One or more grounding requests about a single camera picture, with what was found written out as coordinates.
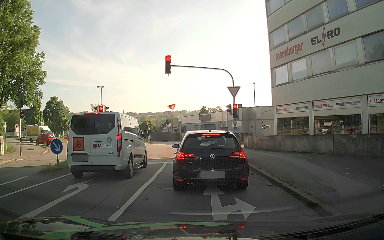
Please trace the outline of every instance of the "lightning bolt logo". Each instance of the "lightning bolt logo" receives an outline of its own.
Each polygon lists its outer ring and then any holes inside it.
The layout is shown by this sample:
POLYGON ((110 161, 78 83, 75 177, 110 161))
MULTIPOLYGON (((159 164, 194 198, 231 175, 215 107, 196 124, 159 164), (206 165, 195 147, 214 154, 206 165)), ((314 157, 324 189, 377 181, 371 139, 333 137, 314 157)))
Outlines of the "lightning bolt logo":
POLYGON ((325 27, 323 28, 323 48, 325 45, 325 39, 326 39, 327 33, 325 32, 325 27))

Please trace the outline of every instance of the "car rear wheel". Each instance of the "car rear wheel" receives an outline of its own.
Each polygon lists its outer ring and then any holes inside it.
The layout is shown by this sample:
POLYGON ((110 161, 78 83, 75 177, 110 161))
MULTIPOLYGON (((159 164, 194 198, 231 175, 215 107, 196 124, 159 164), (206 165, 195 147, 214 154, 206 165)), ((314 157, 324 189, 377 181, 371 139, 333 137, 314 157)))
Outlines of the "car rear wheel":
POLYGON ((82 178, 82 175, 84 174, 83 171, 72 171, 72 176, 74 178, 82 178))
POLYGON ((130 179, 133 177, 133 157, 130 155, 128 158, 127 168, 123 172, 124 178, 130 179))
POLYGON ((146 156, 146 152, 145 152, 145 157, 143 158, 143 162, 142 162, 142 168, 147 167, 147 165, 148 165, 148 157, 146 156))
POLYGON ((185 184, 180 181, 177 181, 176 179, 173 179, 173 189, 174 191, 181 191, 185 189, 185 184))
POLYGON ((245 190, 248 188, 248 178, 246 180, 241 180, 237 183, 237 188, 239 190, 245 190))

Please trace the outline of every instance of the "sidewalk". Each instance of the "sidewalk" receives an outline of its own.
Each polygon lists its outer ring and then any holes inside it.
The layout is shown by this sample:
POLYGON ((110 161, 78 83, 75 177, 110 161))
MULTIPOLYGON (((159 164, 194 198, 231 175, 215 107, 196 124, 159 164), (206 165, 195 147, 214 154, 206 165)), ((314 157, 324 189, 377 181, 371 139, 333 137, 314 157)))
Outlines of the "sidewalk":
POLYGON ((41 146, 37 146, 35 143, 24 141, 22 142, 22 156, 19 156, 20 155, 19 141, 15 138, 7 138, 6 140, 7 140, 7 143, 14 145, 14 147, 16 148, 16 151, 13 153, 0 156, 0 165, 43 155, 47 153, 50 149, 49 147, 45 149, 41 146))
POLYGON ((384 158, 244 151, 250 166, 340 213, 384 212, 384 158))

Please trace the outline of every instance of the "utility box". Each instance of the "utility box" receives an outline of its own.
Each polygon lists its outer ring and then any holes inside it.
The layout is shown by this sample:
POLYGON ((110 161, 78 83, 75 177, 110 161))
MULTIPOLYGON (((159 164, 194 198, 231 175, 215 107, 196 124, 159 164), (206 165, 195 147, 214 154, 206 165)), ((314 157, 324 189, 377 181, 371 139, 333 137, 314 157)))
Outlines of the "utility box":
POLYGON ((0 137, 0 152, 1 152, 1 156, 4 155, 4 137, 0 137))

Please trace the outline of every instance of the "black volkswagen golf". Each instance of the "black volkswagen golf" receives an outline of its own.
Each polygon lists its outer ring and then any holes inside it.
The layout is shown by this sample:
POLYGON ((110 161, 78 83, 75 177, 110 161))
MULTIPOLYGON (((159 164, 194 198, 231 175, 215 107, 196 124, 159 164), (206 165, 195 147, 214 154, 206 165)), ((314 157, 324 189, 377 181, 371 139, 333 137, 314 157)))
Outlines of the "black volkswagen golf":
POLYGON ((196 185, 237 184, 248 187, 248 161, 236 136, 230 131, 189 131, 173 160, 175 191, 196 185))

